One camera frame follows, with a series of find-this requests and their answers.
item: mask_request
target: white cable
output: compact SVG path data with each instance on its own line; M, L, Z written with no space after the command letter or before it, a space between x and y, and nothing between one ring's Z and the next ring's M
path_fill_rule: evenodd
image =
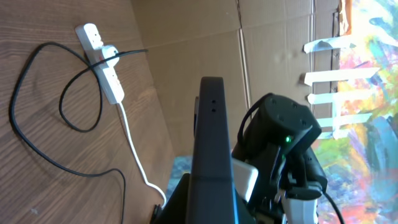
M166 205L166 200L167 200L166 196L165 196L163 191L158 186L148 182L147 176L145 175L145 172L144 172L144 169L142 168L142 165L139 162L138 155L137 155L137 152L136 152L136 148L134 148L134 145L132 144L129 124L128 124L128 121L127 121L127 116L126 116L126 112L124 110L123 104L120 102L119 106L120 106L120 110L122 111L122 114L123 114L124 125L126 127L126 134L127 134L128 140L129 140L130 148L131 148L132 154L134 155L134 158L136 159L136 162L137 162L138 168L139 168L139 170L141 172L142 178L144 179L144 182L145 182L146 185L148 185L149 187L155 188L161 194L161 196L163 197L163 200L164 200L162 208L164 208L164 206Z

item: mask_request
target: plug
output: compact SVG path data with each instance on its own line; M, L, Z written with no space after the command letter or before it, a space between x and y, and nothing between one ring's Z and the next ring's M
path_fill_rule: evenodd
M110 58L115 56L118 52L115 46L107 45L100 49L94 50L93 54L95 57L96 62L102 61L104 59ZM100 69L104 68L113 68L119 62L119 58L114 58L112 60L108 60L107 62L102 63L99 65Z

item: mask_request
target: green led light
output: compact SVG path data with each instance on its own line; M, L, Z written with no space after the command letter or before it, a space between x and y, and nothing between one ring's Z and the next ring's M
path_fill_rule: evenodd
M291 142L291 141L292 141L292 137L287 136L287 137L286 137L286 142Z

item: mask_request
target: colorful painting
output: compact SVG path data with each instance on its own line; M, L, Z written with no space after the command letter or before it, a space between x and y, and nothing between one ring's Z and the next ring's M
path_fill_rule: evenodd
M347 138L318 140L313 148L346 223L398 223L398 0L352 4L356 47L341 49L340 69L381 69L369 79L338 83L338 91L373 91L367 100L344 102L341 115L373 115L341 127L349 129ZM325 198L318 213L320 223L338 223Z

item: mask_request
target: cable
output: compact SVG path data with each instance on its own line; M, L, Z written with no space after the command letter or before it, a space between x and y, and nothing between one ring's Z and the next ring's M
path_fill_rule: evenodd
M243 139L243 129L244 125L246 124L246 120L250 117L250 115L261 105L261 103L268 97L272 96L272 93L268 93L261 97L257 102L255 102L248 110L248 112L244 115L241 126L239 127L238 131L238 144L240 146L244 146L244 139Z
M27 60L27 62L26 62L26 64L25 64L25 66L24 66L24 68L22 69L21 74L19 75L19 78L18 78L17 83L16 83L16 85L15 85L14 91L12 92L12 96L11 96L11 100L10 100L10 105L9 105L9 120L10 120L10 124L11 124L11 126L12 126L12 129L14 130L14 132L15 132L19 137L21 137L21 139L22 139L34 152L36 152L39 156L41 156L41 157L42 157L43 159L45 159L47 162L51 163L52 165L54 165L55 167L58 167L58 168L61 169L61 170L64 170L64 171L66 171L66 172L69 172L69 173L71 173L71 174L75 174L75 175L81 176L81 177L100 177L100 176L105 175L105 174L107 174L107 173L110 173L110 172L112 172L112 171L116 171L116 172L118 172L118 173L122 176L122 178L123 178L123 198L122 198L122 200L123 200L123 201L122 201L121 223L123 223L123 220L124 220L124 205L125 205L125 199L126 199L126 178L124 177L124 174L122 173L121 170L116 169L116 168L113 168L113 169L109 169L109 170L104 171L104 172L99 173L99 174L85 174L85 173L82 173L82 172L78 172L78 171L75 171L75 170L66 168L65 166L59 164L58 162L55 162L54 160L52 160L51 158L49 158L46 154L44 154L42 151L40 151L40 150L39 150L39 149L38 149L38 148L25 136L25 134L21 131L21 129L20 129L19 126L18 126L18 123L17 123L17 121L16 121L16 117L15 117L15 105L16 105L16 101L17 101L17 97L18 97L19 90L21 89L22 82L24 81L25 76L27 75L27 72L29 71L30 66L32 65L32 63L33 63L34 59L36 58L37 54L38 54L44 47L46 47L46 46L48 46L48 45L54 45L54 46L60 47L60 48L62 48L62 49L64 49L64 50L70 52L71 54L73 54L74 56L76 56L78 59L80 59L83 63L85 63L85 64L88 66L86 69L82 70L79 74L75 75L75 76L68 82L68 84L66 85L66 87L65 87L65 88L63 89L63 91L62 91L62 94L61 94L61 97L60 97L60 102L59 102L59 111L60 111L60 114L61 114L61 117L63 118L63 120L64 120L71 128L73 128L74 130L79 131L79 132L81 132L81 133L87 133L87 132L93 130L93 129L98 125L98 122L100 121L101 114L102 114L102 107L103 107L103 100L102 100L102 99L103 99L103 98L102 98L102 94L101 94L101 85L100 85L100 81L99 81L99 79L98 79L98 75L97 75L96 72L93 70L93 68L96 67L96 66L98 66L99 64L101 64L101 63L103 63L103 62L106 62L106 61L108 61L108 60L112 60L112 59L114 59L114 58L116 58L116 57L122 57L122 56L125 56L125 55L128 55L128 54L136 54L136 53L140 53L140 52L145 52L146 50L132 50L132 51L128 51L128 52L120 52L120 53L118 53L117 55L115 55L115 56L113 56L113 57L110 57L110 58L107 58L107 59L105 59L105 60L102 60L102 61L100 61L100 62L98 62L98 63L95 63L94 65L90 65L90 63L89 63L88 61L86 61L82 56L80 56L78 53L76 53L76 52L73 51L72 49L70 49L70 48L68 48L68 47L66 47L66 46L64 46L64 45L62 45L62 44L58 44L58 43L56 43L56 42L46 42L46 43L44 43L44 44L40 44L40 45L31 53L31 55L30 55L30 57L28 58L28 60ZM89 128L89 129L87 129L87 130L84 130L84 129L80 129L80 128L76 127L75 125L71 124L71 122L69 122L69 121L66 119L66 117L65 117L65 115L63 114L63 111L62 111L62 102L63 102L63 99L64 99L64 97L65 97L65 94L66 94L68 88L70 87L70 85L71 85L77 78L79 78L82 74L84 74L85 72L87 72L87 71L89 71L89 70L91 70L91 71L94 73L94 76L95 76L95 78L96 78L96 80L97 80L97 82L98 82L100 105L99 105L98 118L97 118L95 124L94 124L91 128Z
M340 221L340 224L345 224L345 222L344 222L344 218L343 218L343 216L341 215L341 213L340 213L340 210L338 209L338 207L337 207L337 205L336 205L336 203L333 201L333 199L328 195L328 193L323 193L324 194L324 196L328 199L328 201L331 203L331 206L333 207L333 209L335 210L335 212L336 212L336 214L337 214L337 217L338 217L338 219L339 219L339 221Z
M119 107L120 107L120 110L122 111L122 114L123 114L124 126L125 126L125 129L126 129L126 135L127 135L128 140L129 140L130 148L131 148L132 154L134 155L134 158L136 159L139 171L141 172L141 176L144 179L144 182L145 182L146 185L148 185L149 187L155 188L155 190L157 190L161 194L161 196L163 197L163 201L164 201L163 205L162 205L162 208L164 208L164 206L166 205L166 201L167 201L166 196L165 196L163 191L158 186L148 182L148 179L147 179L147 176L145 175L144 169L142 168L142 165L141 165L141 163L140 163L140 161L138 159L136 148L134 147L134 145L132 143L130 130L129 130L129 124L128 124L128 121L127 121L127 116L126 116L126 112L124 110L123 104L119 103Z

